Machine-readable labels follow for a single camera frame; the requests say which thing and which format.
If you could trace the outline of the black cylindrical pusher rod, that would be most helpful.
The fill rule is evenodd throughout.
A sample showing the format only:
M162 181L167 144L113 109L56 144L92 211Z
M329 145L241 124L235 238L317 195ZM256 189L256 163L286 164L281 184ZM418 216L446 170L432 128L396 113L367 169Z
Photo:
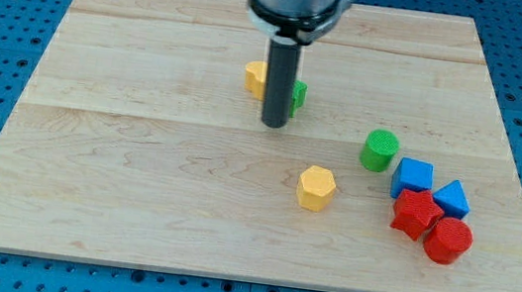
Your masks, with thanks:
M261 120L273 129L280 129L288 122L300 52L297 44L269 42Z

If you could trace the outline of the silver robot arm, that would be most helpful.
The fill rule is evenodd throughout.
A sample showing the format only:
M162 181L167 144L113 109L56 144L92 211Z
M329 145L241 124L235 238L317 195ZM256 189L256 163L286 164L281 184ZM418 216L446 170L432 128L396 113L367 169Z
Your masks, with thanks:
M355 0L247 0L249 18L267 35L261 121L275 128L291 116L302 49L328 35Z

